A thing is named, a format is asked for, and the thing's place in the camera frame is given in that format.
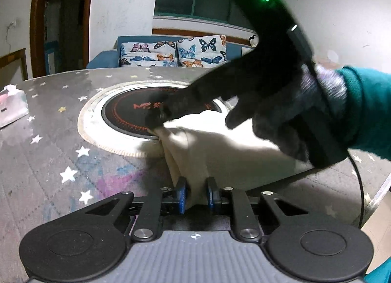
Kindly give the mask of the teal right sleeve forearm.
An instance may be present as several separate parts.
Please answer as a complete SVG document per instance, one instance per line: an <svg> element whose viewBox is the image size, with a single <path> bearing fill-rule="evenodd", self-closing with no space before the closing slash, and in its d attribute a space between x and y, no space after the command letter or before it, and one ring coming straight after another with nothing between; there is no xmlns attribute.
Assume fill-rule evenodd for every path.
<svg viewBox="0 0 391 283"><path fill-rule="evenodd" d="M342 116L345 145L390 159L390 74L344 66L337 70L347 89Z"/></svg>

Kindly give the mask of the black gloved right hand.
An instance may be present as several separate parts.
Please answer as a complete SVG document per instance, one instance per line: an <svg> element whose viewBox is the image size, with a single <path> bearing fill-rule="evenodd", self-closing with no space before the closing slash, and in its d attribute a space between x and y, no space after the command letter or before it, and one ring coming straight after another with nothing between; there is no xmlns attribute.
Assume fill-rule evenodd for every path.
<svg viewBox="0 0 391 283"><path fill-rule="evenodd" d="M338 119L345 111L347 101L343 76L321 65L315 65L314 71L312 75L306 66L302 66L293 81L276 87L275 93L267 94L262 89L259 93L243 94L225 119L227 128L236 128L251 119L255 136L273 142L281 152L294 159L308 161L307 142L299 137L290 122L311 108Z"/></svg>

